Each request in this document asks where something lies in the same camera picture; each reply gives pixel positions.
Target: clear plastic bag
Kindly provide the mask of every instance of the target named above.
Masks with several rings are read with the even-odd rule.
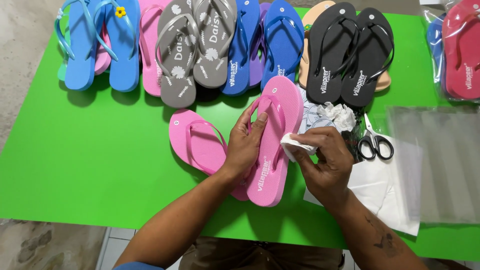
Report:
[[[417,148],[395,149],[399,173],[421,166],[419,179],[402,183],[410,219],[425,223],[480,223],[480,114],[474,107],[387,111],[393,137]],[[413,156],[421,164],[412,164]]]
[[[480,7],[474,0],[446,0],[446,13],[423,7],[433,82],[440,97],[480,103]]]

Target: yellow flower decoration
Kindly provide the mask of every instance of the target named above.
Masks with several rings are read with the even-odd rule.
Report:
[[[127,13],[125,12],[125,8],[124,7],[117,7],[117,12],[115,12],[115,15],[119,18],[127,15]]]

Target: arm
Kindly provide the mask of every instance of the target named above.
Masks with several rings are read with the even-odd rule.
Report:
[[[427,270],[405,242],[347,188],[353,157],[335,128],[314,128],[291,138],[318,147],[318,164],[303,149],[295,147],[291,151],[309,191],[337,221],[360,268]]]
[[[137,261],[166,269],[185,253],[218,206],[250,174],[258,158],[267,115],[262,113],[248,134],[251,109],[250,105],[230,132],[224,165],[153,216],[135,234],[114,268]]]

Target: blue flip flop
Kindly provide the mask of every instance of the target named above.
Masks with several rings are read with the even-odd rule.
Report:
[[[434,74],[435,82],[440,82],[442,90],[448,94],[444,89],[445,85],[445,55],[444,55],[444,43],[442,41],[442,24],[446,13],[443,13],[436,18],[427,29],[427,41],[432,51],[432,56],[437,66],[437,72]]]
[[[260,89],[274,76],[295,80],[303,53],[303,23],[295,9],[284,0],[275,0],[265,16],[267,57]]]
[[[93,14],[99,0],[67,0],[59,9],[55,20],[55,32],[61,47],[68,54],[65,71],[65,85],[68,89],[83,91],[90,87],[95,76],[96,33],[102,25],[95,26],[90,14]],[[63,11],[70,5],[68,23],[70,43],[65,40],[60,30]],[[97,19],[103,20],[104,10],[100,10]]]
[[[97,39],[112,57],[110,86],[120,92],[130,92],[138,85],[138,39],[140,3],[138,0],[103,0],[95,12],[105,6],[105,25],[110,37],[109,48],[97,33]]]
[[[250,49],[260,22],[258,0],[237,0],[235,35],[228,49],[227,81],[220,90],[227,96],[238,96],[250,87]]]

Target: purple flip flop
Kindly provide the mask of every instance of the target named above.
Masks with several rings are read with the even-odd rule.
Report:
[[[250,88],[254,88],[262,81],[262,75],[265,69],[266,46],[264,39],[264,18],[270,3],[260,4],[260,27],[253,37],[253,48],[250,52]]]

